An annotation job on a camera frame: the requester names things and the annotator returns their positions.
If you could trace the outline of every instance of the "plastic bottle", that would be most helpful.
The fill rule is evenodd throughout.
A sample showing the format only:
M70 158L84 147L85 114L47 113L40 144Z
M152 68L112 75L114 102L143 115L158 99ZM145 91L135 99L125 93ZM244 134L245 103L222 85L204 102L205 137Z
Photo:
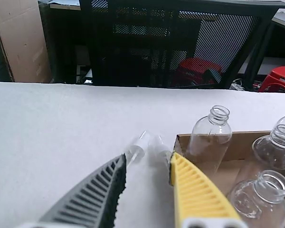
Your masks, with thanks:
M243 180L255 180L259 172L271 169L285 176L285 125L278 124L270 135L256 139L252 144L252 153L245 159L236 183Z
M215 105L192 130L185 156L210 178L217 171L232 137L227 123L229 114L227 108Z
M228 199L248 227L285 228L285 177L265 170L238 183Z

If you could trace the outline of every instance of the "cardboard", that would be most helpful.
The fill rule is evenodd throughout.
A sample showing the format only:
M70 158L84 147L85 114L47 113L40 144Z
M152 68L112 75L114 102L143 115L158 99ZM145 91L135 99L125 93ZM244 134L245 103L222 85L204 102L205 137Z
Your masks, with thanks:
M270 132L233 132L230 146L213 178L213 182L225 195L232 189L244 159L252 152L253 141ZM174 151L185 154L190 141L190 134L177 135Z
M16 82L50 82L37 0L0 0L0 38Z

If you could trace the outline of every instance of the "chair backrest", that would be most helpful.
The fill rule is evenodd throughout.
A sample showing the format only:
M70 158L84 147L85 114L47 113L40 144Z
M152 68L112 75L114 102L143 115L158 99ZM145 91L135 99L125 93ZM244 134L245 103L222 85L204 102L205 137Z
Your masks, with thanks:
M79 0L96 85L228 88L281 1Z

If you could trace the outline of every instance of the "white table surface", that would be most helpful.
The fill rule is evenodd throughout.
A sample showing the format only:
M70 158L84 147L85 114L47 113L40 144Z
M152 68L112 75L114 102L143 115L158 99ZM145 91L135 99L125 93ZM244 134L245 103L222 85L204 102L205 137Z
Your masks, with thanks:
M146 129L172 149L217 104L234 131L271 130L285 115L285 94L0 83L0 228L38 220ZM147 165L136 174L116 227L172 228L168 174Z

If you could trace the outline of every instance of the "bottle neck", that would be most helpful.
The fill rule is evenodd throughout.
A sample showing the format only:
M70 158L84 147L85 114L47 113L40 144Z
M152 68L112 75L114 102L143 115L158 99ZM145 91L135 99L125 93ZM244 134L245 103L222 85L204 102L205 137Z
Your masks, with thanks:
M285 148L285 125L279 124L270 133L270 140L277 146Z
M214 125L225 125L229 119L230 111L220 105L215 105L210 109L208 120Z
M285 198L285 177L273 170L261 172L254 181L255 193L262 200L277 204Z

